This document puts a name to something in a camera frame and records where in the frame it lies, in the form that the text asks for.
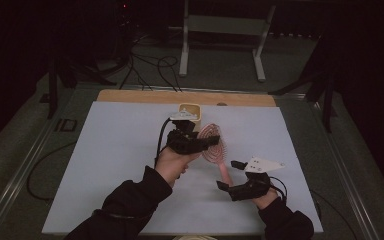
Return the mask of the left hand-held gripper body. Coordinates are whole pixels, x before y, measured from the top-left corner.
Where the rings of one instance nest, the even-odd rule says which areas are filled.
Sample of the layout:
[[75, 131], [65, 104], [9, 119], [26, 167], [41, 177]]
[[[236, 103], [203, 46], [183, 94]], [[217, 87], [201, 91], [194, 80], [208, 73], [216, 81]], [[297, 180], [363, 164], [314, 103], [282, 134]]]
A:
[[197, 115], [186, 109], [182, 109], [168, 118], [175, 128], [169, 132], [166, 145], [177, 154], [189, 155], [200, 152], [197, 133], [194, 131], [196, 126], [194, 120], [196, 119]]

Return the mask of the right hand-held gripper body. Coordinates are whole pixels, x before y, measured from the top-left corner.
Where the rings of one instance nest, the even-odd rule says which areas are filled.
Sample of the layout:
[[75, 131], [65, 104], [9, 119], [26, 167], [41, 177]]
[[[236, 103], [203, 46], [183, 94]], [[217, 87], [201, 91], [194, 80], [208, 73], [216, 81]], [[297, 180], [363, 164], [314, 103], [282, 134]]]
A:
[[231, 186], [233, 191], [228, 193], [232, 201], [242, 201], [258, 198], [265, 195], [270, 188], [275, 189], [285, 199], [285, 190], [274, 186], [271, 182], [272, 177], [268, 175], [269, 171], [279, 170], [283, 165], [278, 162], [252, 157], [243, 170], [247, 178], [241, 185]]

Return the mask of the pink hairbrush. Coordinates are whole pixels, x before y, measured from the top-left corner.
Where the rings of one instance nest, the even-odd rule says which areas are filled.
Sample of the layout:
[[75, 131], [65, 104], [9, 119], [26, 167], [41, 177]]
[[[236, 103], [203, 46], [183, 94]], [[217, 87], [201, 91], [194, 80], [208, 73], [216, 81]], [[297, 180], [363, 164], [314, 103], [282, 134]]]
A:
[[221, 129], [218, 125], [210, 123], [205, 125], [201, 131], [198, 133], [199, 139], [208, 139], [210, 137], [216, 137], [218, 143], [211, 145], [207, 150], [202, 152], [202, 156], [205, 160], [216, 164], [219, 168], [222, 182], [228, 186], [233, 185], [233, 181], [228, 173], [228, 168], [225, 164], [225, 159], [227, 155], [226, 144], [221, 134]]

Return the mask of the cream square cup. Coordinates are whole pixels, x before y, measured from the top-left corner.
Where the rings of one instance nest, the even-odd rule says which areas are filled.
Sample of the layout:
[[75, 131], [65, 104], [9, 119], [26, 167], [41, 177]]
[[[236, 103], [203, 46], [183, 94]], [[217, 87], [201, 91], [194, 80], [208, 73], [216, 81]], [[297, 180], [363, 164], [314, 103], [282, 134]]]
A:
[[199, 132], [201, 129], [201, 106], [193, 103], [181, 103], [178, 110], [185, 110], [196, 116], [195, 119], [192, 119], [192, 122], [195, 124], [194, 132]]

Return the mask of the person's right hand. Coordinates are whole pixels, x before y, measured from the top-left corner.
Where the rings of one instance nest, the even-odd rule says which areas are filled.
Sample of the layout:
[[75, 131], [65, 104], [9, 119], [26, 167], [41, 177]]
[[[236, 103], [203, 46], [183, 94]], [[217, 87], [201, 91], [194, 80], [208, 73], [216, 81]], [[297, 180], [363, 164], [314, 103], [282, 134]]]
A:
[[278, 193], [275, 189], [270, 188], [268, 192], [258, 198], [254, 198], [252, 202], [256, 205], [259, 210], [267, 208], [273, 201], [278, 198]]

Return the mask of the person's left hand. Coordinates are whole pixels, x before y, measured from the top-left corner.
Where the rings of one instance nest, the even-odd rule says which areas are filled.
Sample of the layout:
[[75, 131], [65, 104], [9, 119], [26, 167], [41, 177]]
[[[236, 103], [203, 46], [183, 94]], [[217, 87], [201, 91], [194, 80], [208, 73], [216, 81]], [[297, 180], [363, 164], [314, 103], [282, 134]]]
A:
[[167, 147], [159, 154], [154, 169], [173, 187], [176, 180], [188, 169], [188, 164], [199, 157], [200, 153], [181, 155]]

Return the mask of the white table sheet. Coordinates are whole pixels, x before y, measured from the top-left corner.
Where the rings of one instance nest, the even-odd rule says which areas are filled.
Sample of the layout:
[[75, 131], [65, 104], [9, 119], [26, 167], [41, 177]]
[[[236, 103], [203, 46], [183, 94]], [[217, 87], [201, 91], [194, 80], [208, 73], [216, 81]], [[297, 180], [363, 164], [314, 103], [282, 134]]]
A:
[[[175, 104], [94, 102], [43, 226], [43, 233], [71, 232], [123, 181], [141, 180], [152, 165], [159, 133]], [[272, 171], [288, 191], [287, 205], [308, 216], [316, 232], [323, 227], [277, 107], [210, 106], [202, 108], [202, 124], [220, 126], [227, 161], [252, 157], [281, 163]], [[176, 181], [174, 191], [159, 204], [145, 235], [260, 235], [263, 224], [249, 201], [232, 201], [219, 190], [216, 165], [199, 158]]]

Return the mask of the dark tripod stand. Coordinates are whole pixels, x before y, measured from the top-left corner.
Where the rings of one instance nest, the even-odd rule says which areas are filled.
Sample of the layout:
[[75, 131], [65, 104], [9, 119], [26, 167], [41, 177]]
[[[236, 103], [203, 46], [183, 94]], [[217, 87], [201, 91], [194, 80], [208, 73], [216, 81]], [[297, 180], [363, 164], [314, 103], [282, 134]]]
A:
[[319, 38], [312, 54], [305, 64], [299, 78], [277, 90], [269, 91], [269, 95], [282, 96], [301, 86], [309, 84], [304, 99], [317, 103], [324, 97], [322, 103], [322, 124], [327, 132], [331, 132], [330, 118], [334, 92], [334, 72], [337, 69], [337, 45], [327, 33]]
[[47, 103], [49, 106], [47, 118], [51, 119], [58, 110], [58, 80], [61, 80], [64, 86], [74, 88], [77, 84], [74, 74], [79, 73], [93, 82], [113, 86], [114, 82], [107, 80], [106, 76], [122, 68], [121, 64], [116, 64], [104, 70], [93, 70], [68, 56], [51, 57], [48, 62], [48, 92], [40, 99], [41, 103]]

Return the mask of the floor socket box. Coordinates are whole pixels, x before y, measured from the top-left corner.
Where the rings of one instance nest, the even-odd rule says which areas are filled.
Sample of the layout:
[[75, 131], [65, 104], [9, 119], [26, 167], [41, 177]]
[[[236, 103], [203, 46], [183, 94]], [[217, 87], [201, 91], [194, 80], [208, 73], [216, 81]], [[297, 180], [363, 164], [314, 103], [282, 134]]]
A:
[[77, 121], [73, 119], [60, 119], [56, 130], [58, 132], [73, 132], [77, 127]]

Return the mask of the grey metal stand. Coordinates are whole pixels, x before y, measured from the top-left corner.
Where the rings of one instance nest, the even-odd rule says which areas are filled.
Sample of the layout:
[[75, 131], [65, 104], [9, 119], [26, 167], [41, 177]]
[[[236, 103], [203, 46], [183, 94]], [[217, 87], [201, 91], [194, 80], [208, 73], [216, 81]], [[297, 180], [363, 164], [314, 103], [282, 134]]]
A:
[[188, 73], [189, 60], [189, 33], [205, 32], [217, 34], [236, 34], [247, 36], [259, 36], [259, 45], [252, 50], [257, 80], [266, 81], [266, 75], [263, 68], [262, 52], [269, 35], [272, 19], [275, 14], [276, 6], [270, 5], [268, 13], [264, 19], [221, 17], [192, 15], [189, 13], [190, 0], [184, 0], [183, 13], [183, 43], [179, 65], [179, 76], [185, 77]]

